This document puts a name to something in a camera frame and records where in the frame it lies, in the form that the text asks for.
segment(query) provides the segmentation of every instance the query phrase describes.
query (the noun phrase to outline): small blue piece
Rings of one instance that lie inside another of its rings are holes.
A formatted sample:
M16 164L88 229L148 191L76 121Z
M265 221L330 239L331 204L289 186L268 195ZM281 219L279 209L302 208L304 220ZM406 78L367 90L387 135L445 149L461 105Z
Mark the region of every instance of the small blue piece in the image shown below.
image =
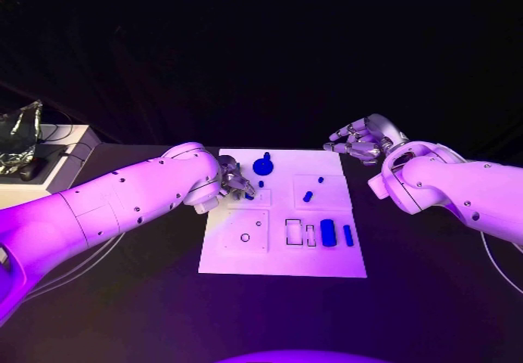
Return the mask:
M258 159L253 162L252 170L258 175L269 175L272 173L274 168L275 168L275 166L272 165L272 162L271 162L271 155L269 155L269 153L265 153L263 158Z
M304 202L310 202L310 201L311 201L311 198L312 198L312 192L311 192L311 191L308 191L308 192L305 192L305 196L304 196L304 198L302 198L302 201L304 201Z
M346 245L353 247L354 241L351 240L351 227L349 225L343 226L343 233L346 234Z
M324 219L320 222L321 229L321 243L325 247L336 246L336 233L334 233L334 221L331 219Z

